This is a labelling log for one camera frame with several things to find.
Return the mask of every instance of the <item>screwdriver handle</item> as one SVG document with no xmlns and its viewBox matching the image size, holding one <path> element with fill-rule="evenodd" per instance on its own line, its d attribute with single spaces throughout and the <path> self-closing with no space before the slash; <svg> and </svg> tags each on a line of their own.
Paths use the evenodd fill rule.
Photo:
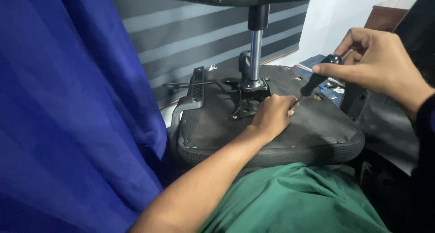
<svg viewBox="0 0 435 233">
<path fill-rule="evenodd" d="M 325 57 L 320 63 L 341 64 L 341 61 L 342 60 L 339 55 L 330 54 L 327 57 Z M 301 95 L 310 96 L 314 88 L 316 88 L 318 85 L 323 83 L 326 79 L 328 79 L 327 76 L 313 73 L 308 83 L 301 88 Z"/>
</svg>

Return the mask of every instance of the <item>blue curtain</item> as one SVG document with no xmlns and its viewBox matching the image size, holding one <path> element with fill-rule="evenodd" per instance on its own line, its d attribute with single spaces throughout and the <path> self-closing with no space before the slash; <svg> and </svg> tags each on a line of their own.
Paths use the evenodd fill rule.
<svg viewBox="0 0 435 233">
<path fill-rule="evenodd" d="M 0 0 L 0 231 L 126 231 L 166 147 L 112 0 Z"/>
</svg>

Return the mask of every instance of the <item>striped blind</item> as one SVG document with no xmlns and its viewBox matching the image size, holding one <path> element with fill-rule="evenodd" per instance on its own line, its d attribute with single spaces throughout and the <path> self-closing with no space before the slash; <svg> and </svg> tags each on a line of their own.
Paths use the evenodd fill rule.
<svg viewBox="0 0 435 233">
<path fill-rule="evenodd" d="M 187 93 L 167 82 L 188 82 L 193 69 L 236 66 L 250 49 L 247 7 L 218 7 L 177 0 L 113 0 L 147 74 L 158 104 Z M 308 0 L 271 4 L 261 61 L 298 47 Z"/>
</svg>

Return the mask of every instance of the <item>wooden cabinet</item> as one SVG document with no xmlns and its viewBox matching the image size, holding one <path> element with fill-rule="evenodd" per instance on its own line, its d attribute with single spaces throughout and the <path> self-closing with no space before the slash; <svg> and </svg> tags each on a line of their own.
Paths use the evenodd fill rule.
<svg viewBox="0 0 435 233">
<path fill-rule="evenodd" d="M 387 0 L 375 4 L 365 28 L 393 31 L 416 0 Z"/>
</svg>

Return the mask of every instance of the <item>green shirt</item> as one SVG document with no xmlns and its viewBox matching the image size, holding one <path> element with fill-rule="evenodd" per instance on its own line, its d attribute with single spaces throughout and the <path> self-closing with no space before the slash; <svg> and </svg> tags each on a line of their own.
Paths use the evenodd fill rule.
<svg viewBox="0 0 435 233">
<path fill-rule="evenodd" d="M 199 232 L 389 232 L 346 174 L 303 163 L 260 169 L 231 185 Z"/>
</svg>

